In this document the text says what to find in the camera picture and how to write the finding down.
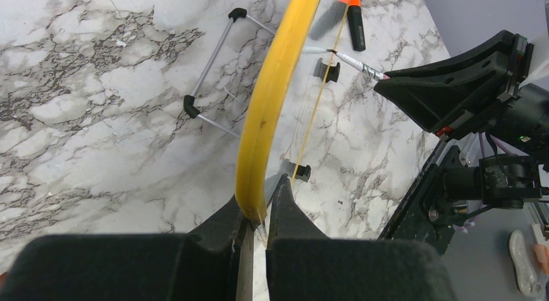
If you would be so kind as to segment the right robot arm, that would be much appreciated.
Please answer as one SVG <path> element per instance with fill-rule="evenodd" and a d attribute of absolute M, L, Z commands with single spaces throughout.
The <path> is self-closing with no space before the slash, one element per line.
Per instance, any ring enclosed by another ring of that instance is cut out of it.
<path fill-rule="evenodd" d="M 390 71 L 375 91 L 421 129 L 439 139 L 483 133 L 522 151 L 494 154 L 479 163 L 471 184 L 445 176 L 451 199 L 481 199 L 495 208 L 519 208 L 548 193 L 539 168 L 548 167 L 548 91 L 526 84 L 534 46 L 502 30 L 458 56 L 421 67 Z"/>

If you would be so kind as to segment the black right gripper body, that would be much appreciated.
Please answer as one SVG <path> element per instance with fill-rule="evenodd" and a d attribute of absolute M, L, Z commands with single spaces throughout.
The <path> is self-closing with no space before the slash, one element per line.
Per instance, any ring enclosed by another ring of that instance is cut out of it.
<path fill-rule="evenodd" d="M 521 36 L 521 75 L 514 75 L 506 91 L 501 113 L 484 122 L 478 131 L 435 133 L 442 140 L 460 139 L 470 132 L 484 132 L 527 153 L 540 162 L 548 161 L 548 91 L 534 84 L 519 87 L 528 77 L 534 45 Z"/>

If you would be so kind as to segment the yellow framed whiteboard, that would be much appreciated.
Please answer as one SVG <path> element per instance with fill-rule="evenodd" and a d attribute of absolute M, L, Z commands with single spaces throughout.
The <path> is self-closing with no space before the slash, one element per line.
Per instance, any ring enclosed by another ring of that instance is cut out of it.
<path fill-rule="evenodd" d="M 335 84 L 313 72 L 319 59 L 332 66 L 339 63 L 330 49 L 345 40 L 347 8 L 339 0 L 290 0 L 275 32 L 250 101 L 255 89 L 280 93 L 289 81 L 284 104 L 279 117 L 273 115 L 276 103 L 264 111 L 248 106 L 236 161 L 236 202 L 253 227 L 264 224 L 272 185 L 280 175 L 297 180 L 282 171 L 284 161 L 307 166 L 302 158 L 320 98 Z"/>

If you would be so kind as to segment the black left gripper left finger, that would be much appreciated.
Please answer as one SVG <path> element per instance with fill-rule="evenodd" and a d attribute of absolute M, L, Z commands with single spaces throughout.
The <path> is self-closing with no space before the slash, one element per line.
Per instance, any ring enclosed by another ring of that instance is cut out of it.
<path fill-rule="evenodd" d="M 52 234 L 19 253 L 2 300 L 234 300 L 248 221 L 230 199 L 187 233 Z"/>

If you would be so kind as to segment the white brown whiteboard marker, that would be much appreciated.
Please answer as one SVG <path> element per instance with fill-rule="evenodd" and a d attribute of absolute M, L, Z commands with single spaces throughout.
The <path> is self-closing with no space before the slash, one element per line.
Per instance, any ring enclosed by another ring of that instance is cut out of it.
<path fill-rule="evenodd" d="M 380 81 L 380 80 L 387 80 L 389 79 L 390 77 L 387 76 L 385 73 L 359 61 L 359 60 L 356 60 L 355 58 L 351 57 L 351 56 L 348 56 L 346 54 L 343 54 L 339 51 L 336 51 L 336 50 L 333 50 L 333 49 L 330 49 L 330 51 L 338 58 L 340 59 L 341 61 L 343 61 L 344 63 L 348 64 L 349 66 L 353 67 L 355 70 L 367 75 L 368 77 L 376 80 L 376 81 Z"/>

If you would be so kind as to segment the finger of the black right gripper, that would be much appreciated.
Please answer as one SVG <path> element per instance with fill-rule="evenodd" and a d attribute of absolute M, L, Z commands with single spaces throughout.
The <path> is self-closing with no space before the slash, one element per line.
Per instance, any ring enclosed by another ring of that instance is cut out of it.
<path fill-rule="evenodd" d="M 458 56 L 388 71 L 379 83 L 508 83 L 521 75 L 521 35 L 502 30 Z"/>
<path fill-rule="evenodd" d="M 374 90 L 429 133 L 467 133 L 502 112 L 508 83 L 378 82 Z"/>

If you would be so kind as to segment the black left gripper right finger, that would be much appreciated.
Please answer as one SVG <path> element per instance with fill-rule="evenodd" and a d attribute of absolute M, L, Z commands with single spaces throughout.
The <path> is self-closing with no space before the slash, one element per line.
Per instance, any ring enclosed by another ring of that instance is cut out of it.
<path fill-rule="evenodd" d="M 430 245 L 329 238 L 296 204 L 287 174 L 272 187 L 270 300 L 456 300 Z"/>

